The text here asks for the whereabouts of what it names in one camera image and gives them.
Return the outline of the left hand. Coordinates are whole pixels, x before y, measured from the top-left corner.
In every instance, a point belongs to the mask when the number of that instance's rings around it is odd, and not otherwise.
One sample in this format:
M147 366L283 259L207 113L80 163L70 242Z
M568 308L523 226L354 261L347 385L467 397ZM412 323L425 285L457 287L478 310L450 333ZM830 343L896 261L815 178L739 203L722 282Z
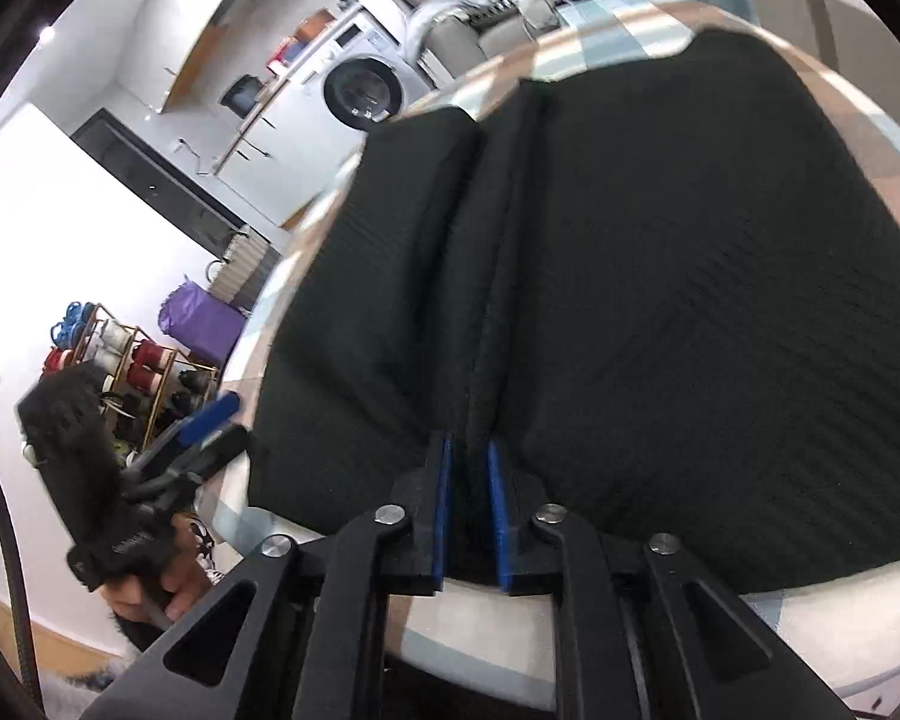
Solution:
M175 622L211 589L211 579L198 562L199 539L191 520L176 517L173 525L175 553L159 575L159 592L152 593L137 575L112 578L98 590L116 616L155 624L163 614Z

